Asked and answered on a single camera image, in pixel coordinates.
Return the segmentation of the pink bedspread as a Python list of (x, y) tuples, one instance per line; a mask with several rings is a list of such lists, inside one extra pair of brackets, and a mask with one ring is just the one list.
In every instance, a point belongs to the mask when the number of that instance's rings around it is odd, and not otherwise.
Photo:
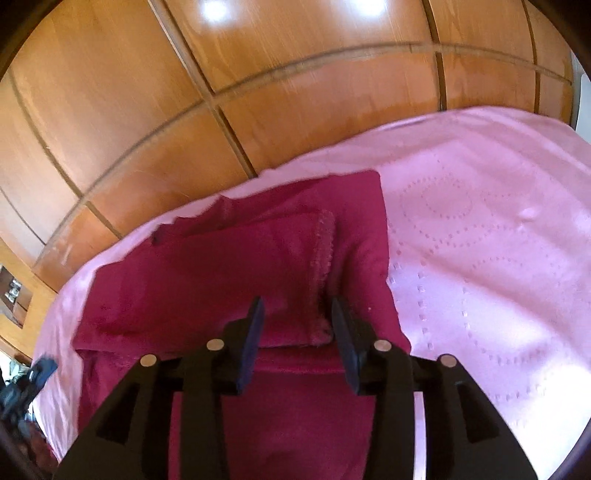
[(554, 119), (476, 107), (394, 122), (228, 194), (368, 168), (414, 352), (456, 353), (549, 478), (590, 418), (589, 144)]

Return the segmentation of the wooden wardrobe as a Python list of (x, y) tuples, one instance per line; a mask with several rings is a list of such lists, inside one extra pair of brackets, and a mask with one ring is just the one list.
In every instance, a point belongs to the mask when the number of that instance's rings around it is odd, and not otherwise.
[(476, 107), (566, 124), (564, 40), (526, 1), (63, 1), (1, 81), (1, 244), (51, 298), (192, 200)]

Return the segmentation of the wooden shelf with items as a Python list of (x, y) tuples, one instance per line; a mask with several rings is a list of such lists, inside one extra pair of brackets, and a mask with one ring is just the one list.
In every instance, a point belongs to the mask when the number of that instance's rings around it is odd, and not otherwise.
[(32, 300), (32, 292), (4, 266), (0, 270), (0, 294), (1, 313), (22, 329)]

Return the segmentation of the dark red garment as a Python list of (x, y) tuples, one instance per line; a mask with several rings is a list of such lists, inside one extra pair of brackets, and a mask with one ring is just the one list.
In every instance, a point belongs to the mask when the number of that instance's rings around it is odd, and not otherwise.
[(252, 382), (222, 401), (231, 477), (361, 478), (374, 402), (346, 384), (329, 304), (338, 299), (408, 349), (389, 263), (373, 170), (221, 197), (159, 226), (95, 274), (72, 340), (83, 362), (79, 425), (141, 356), (191, 353), (260, 298), (266, 317)]

